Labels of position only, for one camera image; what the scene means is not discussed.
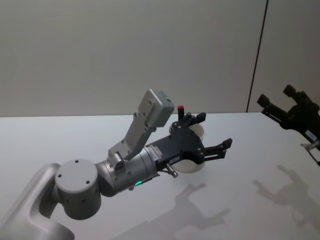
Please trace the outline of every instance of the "table surface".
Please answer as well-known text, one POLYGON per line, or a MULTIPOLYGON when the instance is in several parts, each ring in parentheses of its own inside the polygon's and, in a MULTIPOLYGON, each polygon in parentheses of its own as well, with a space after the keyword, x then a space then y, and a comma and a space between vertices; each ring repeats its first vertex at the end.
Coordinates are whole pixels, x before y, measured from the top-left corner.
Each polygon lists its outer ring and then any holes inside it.
MULTIPOLYGON (((0 216, 41 166, 103 161, 132 118, 0 118, 0 216)), ((166 136, 176 119, 172 115, 148 142, 166 136)), ((176 179, 163 173, 134 191, 103 197, 89 219, 70 219, 61 205, 51 219, 72 230, 76 240, 320 238, 320 168, 300 146, 307 140, 261 113, 208 114, 202 125, 207 147, 233 139, 225 159, 176 179)))

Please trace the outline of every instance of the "green led light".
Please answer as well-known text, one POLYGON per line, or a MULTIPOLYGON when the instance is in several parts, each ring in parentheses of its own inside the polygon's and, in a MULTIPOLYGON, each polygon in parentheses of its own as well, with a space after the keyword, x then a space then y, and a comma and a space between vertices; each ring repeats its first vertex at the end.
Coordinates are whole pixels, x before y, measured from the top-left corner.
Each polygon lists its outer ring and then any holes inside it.
POLYGON ((139 186, 140 184, 142 184, 142 181, 137 181, 134 186, 136 187, 136 186, 139 186))

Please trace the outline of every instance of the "cylindrical joint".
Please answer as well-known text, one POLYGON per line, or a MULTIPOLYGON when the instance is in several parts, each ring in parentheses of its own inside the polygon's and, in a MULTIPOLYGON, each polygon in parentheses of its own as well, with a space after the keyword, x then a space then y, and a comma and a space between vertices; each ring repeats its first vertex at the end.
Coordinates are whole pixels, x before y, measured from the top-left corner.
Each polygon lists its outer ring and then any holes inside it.
POLYGON ((134 187, 158 175, 156 164, 146 148, 130 160, 124 160, 121 169, 115 169, 109 159, 98 163, 101 194, 112 197, 115 194, 134 187))
POLYGON ((65 213, 72 219, 92 217, 100 208, 101 195, 96 166, 88 160, 72 160, 61 165, 55 184, 65 213))

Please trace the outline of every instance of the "label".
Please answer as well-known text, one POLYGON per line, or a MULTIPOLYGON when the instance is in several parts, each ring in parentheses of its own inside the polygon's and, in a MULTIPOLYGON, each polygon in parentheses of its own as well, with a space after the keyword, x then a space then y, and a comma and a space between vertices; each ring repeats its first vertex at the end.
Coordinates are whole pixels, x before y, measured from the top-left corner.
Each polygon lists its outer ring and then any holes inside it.
POLYGON ((316 141, 317 140, 317 137, 312 133, 312 132, 310 132, 309 130, 307 130, 306 132, 305 132, 305 134, 309 137, 309 138, 311 138, 312 139, 312 141, 316 141))
POLYGON ((159 150, 159 148, 157 146, 150 145, 147 148, 148 148, 150 154, 152 155, 153 160, 156 161, 156 160, 161 159, 162 152, 159 150))

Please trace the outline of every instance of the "gray robotic arm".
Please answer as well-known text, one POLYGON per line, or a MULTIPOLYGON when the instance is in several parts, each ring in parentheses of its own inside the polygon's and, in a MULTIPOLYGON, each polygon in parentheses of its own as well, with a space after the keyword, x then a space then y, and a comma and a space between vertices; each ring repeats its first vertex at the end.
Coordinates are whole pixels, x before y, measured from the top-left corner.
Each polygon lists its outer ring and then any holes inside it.
POLYGON ((203 122, 205 113, 198 117, 186 114, 172 124, 169 136, 145 146, 150 134, 166 124, 173 110, 173 103, 162 91, 149 89, 124 139, 109 149, 106 160, 93 164, 78 159, 41 168, 2 219, 0 239, 73 240, 69 229, 49 219, 57 203, 70 218, 87 219, 99 210, 101 195, 112 197, 133 190, 159 176, 158 172, 176 178, 171 165, 181 159, 201 164, 225 157, 231 139, 204 147, 189 129, 203 122))

